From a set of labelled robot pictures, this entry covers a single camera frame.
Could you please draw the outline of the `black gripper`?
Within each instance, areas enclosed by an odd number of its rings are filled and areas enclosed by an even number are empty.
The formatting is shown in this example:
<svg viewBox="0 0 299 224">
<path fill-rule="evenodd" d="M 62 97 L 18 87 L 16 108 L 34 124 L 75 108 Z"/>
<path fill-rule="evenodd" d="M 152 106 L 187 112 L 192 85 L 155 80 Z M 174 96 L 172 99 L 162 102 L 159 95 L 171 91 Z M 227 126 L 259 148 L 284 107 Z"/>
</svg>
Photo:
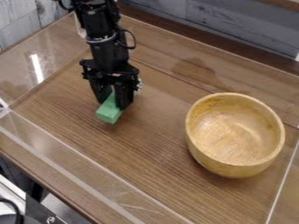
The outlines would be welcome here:
<svg viewBox="0 0 299 224">
<path fill-rule="evenodd" d="M 83 59 L 83 77 L 90 81 L 91 89 L 98 102 L 103 103 L 112 93 L 115 86 L 116 106 L 126 110 L 135 99 L 139 89 L 139 69 L 130 64 L 130 50 L 136 48 L 128 45 L 122 38 L 88 39 L 91 59 Z"/>
</svg>

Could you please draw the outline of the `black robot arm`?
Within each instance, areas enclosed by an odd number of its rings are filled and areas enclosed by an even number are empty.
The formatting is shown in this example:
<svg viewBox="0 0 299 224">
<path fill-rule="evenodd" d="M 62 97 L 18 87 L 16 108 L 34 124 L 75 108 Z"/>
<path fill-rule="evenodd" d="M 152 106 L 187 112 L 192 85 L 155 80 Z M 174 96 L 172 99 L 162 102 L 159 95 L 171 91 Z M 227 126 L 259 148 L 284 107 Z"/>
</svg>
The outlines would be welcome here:
<svg viewBox="0 0 299 224">
<path fill-rule="evenodd" d="M 55 0 L 67 11 L 74 11 L 79 27 L 86 31 L 91 59 L 83 59 L 83 78 L 88 80 L 98 102 L 103 103 L 115 94 L 116 107 L 124 110 L 135 99 L 139 89 L 140 70 L 130 64 L 130 51 L 136 49 L 127 43 L 132 32 L 120 24 L 116 0 L 70 0 L 70 7 Z"/>
</svg>

